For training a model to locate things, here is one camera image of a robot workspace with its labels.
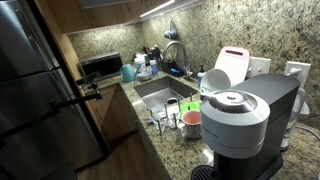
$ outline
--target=electrical outlet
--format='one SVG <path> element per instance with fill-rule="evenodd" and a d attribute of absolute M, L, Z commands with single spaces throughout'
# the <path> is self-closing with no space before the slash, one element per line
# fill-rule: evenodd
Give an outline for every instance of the electrical outlet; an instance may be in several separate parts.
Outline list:
<path fill-rule="evenodd" d="M 286 70 L 284 71 L 284 74 L 287 75 L 292 68 L 301 69 L 301 71 L 298 73 L 296 78 L 300 81 L 300 88 L 304 87 L 304 84 L 307 81 L 308 74 L 311 68 L 311 64 L 309 63 L 301 63 L 301 62 L 294 62 L 294 61 L 288 61 Z"/>
<path fill-rule="evenodd" d="M 250 57 L 249 69 L 246 78 L 252 78 L 258 74 L 268 74 L 270 70 L 271 59 Z"/>

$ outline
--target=microwave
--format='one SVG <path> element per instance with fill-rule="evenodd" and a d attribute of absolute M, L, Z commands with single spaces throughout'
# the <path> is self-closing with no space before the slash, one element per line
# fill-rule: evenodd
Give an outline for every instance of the microwave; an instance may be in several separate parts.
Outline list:
<path fill-rule="evenodd" d="M 109 52 L 80 60 L 81 72 L 84 76 L 99 72 L 97 81 L 120 75 L 122 60 L 119 52 Z"/>

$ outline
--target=stainless steel refrigerator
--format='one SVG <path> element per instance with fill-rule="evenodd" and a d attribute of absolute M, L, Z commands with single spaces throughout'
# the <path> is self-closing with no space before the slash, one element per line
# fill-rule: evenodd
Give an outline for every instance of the stainless steel refrigerator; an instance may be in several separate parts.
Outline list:
<path fill-rule="evenodd" d="M 41 117 L 52 102 L 75 98 L 33 11 L 24 1 L 0 1 L 0 134 Z M 105 157 L 83 110 L 63 108 L 6 139 L 0 179 L 38 179 L 65 162 L 79 169 Z"/>

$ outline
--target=coffee machine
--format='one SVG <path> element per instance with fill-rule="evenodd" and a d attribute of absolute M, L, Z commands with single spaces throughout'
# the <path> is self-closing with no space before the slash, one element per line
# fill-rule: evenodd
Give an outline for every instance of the coffee machine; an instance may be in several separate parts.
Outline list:
<path fill-rule="evenodd" d="M 269 179 L 283 164 L 280 146 L 299 88 L 285 75 L 262 74 L 201 103 L 204 142 L 214 165 L 198 166 L 192 179 Z"/>

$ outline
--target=stainless steel sink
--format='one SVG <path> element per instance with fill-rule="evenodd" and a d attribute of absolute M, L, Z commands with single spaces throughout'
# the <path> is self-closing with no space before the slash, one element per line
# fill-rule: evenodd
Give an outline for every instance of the stainless steel sink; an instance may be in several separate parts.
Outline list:
<path fill-rule="evenodd" d="M 153 113 L 162 111 L 169 98 L 182 100 L 189 97 L 190 93 L 198 92 L 169 76 L 136 86 L 134 89 Z"/>

